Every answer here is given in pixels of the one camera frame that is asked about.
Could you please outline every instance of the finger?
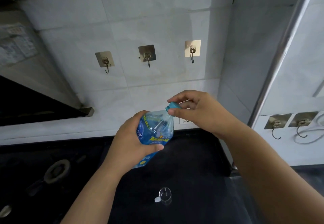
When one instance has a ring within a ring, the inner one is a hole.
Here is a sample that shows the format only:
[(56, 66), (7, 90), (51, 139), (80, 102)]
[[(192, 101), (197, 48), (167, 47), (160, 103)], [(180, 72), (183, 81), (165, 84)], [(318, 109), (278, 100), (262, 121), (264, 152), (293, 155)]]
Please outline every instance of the finger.
[(171, 116), (176, 116), (194, 122), (196, 113), (195, 110), (192, 109), (186, 110), (179, 108), (171, 108), (168, 110), (168, 114), (170, 114)]
[(191, 101), (191, 100), (187, 100), (185, 102), (182, 102), (179, 104), (181, 106), (182, 109), (187, 109), (187, 108), (190, 108), (190, 109), (196, 109), (196, 104)]
[(141, 145), (145, 152), (145, 156), (151, 153), (163, 150), (164, 146), (162, 144), (152, 144), (152, 145)]
[(123, 124), (124, 126), (127, 126), (131, 130), (136, 130), (137, 126), (140, 122), (141, 117), (145, 114), (148, 113), (148, 111), (140, 111), (136, 113), (134, 116), (126, 120), (126, 122)]
[(200, 100), (201, 95), (203, 92), (196, 91), (196, 90), (184, 90), (179, 94), (173, 96), (172, 98), (168, 99), (168, 102), (182, 102), (186, 100), (192, 100), (194, 103), (198, 103)]

